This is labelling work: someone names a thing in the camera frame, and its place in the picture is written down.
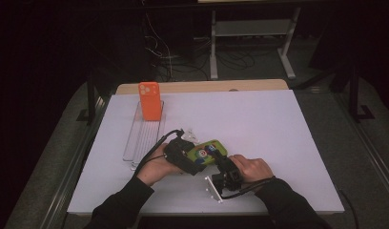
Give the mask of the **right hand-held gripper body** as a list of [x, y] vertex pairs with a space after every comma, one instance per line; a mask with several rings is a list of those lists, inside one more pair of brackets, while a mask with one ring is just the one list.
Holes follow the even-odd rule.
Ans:
[[210, 176], [206, 176], [207, 183], [206, 191], [211, 195], [211, 199], [216, 200], [218, 203], [222, 203], [224, 199], [231, 197], [224, 197], [223, 191], [237, 191], [241, 188], [243, 178], [239, 170], [234, 167], [223, 168], [217, 166], [218, 173]]

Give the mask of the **clear plastic rack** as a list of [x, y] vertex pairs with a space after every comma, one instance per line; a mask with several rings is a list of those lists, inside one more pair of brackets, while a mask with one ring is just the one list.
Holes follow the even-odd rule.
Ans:
[[163, 136], [165, 120], [164, 114], [161, 114], [161, 119], [157, 121], [145, 120], [141, 103], [137, 104], [123, 155], [123, 160], [129, 164], [132, 171], [138, 167], [143, 157]]

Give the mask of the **person's left hand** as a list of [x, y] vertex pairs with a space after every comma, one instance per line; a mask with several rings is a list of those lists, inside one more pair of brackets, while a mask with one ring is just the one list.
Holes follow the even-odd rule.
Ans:
[[164, 157], [164, 149], [167, 146], [167, 143], [159, 146], [137, 173], [136, 177], [147, 186], [153, 186], [166, 176], [182, 173], [181, 169], [167, 161]]

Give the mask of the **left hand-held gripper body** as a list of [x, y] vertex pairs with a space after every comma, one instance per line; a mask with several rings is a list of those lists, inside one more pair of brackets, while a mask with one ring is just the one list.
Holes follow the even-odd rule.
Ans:
[[172, 139], [164, 148], [166, 160], [184, 171], [187, 172], [188, 161], [187, 153], [195, 146], [192, 142], [183, 139], [183, 130], [174, 130], [176, 138]]

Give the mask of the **orange phone case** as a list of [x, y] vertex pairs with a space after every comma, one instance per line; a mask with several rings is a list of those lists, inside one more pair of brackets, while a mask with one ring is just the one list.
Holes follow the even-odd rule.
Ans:
[[140, 82], [138, 85], [143, 118], [146, 121], [161, 119], [162, 105], [159, 85], [156, 82]]

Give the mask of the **white metal desk frame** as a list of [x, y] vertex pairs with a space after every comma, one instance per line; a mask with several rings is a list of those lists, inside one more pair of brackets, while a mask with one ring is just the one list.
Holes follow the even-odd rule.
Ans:
[[278, 56], [284, 71], [289, 79], [295, 79], [296, 74], [288, 59], [287, 52], [297, 26], [297, 20], [301, 8], [295, 8], [290, 19], [259, 19], [259, 20], [236, 20], [220, 21], [216, 19], [216, 12], [212, 12], [211, 23], [211, 54], [210, 54], [210, 77], [218, 80], [215, 41], [218, 37], [231, 36], [254, 36], [254, 35], [284, 35], [283, 45], [277, 49]]

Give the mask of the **person's right hand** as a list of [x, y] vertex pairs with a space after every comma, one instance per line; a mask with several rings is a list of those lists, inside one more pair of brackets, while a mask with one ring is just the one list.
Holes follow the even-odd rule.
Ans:
[[233, 155], [230, 156], [230, 160], [243, 176], [245, 183], [252, 183], [274, 176], [269, 165], [261, 158], [249, 159], [243, 155]]

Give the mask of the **black metal stand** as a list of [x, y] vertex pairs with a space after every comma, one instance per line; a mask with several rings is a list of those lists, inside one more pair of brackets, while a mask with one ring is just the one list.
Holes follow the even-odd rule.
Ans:
[[374, 115], [366, 105], [358, 104], [359, 75], [355, 65], [351, 67], [349, 80], [349, 114], [360, 123], [364, 119], [374, 119]]
[[82, 110], [77, 118], [77, 121], [86, 121], [87, 125], [92, 125], [96, 116], [96, 101], [97, 93], [94, 86], [93, 73], [90, 73], [87, 77], [87, 101], [88, 105], [85, 110]]

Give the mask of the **green cartoon phone case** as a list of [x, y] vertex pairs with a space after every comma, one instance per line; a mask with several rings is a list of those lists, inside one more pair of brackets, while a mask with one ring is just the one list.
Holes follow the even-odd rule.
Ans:
[[216, 151], [219, 151], [222, 156], [228, 155], [226, 148], [221, 142], [213, 139], [194, 146], [187, 153], [187, 157], [196, 164], [210, 165], [215, 163]]

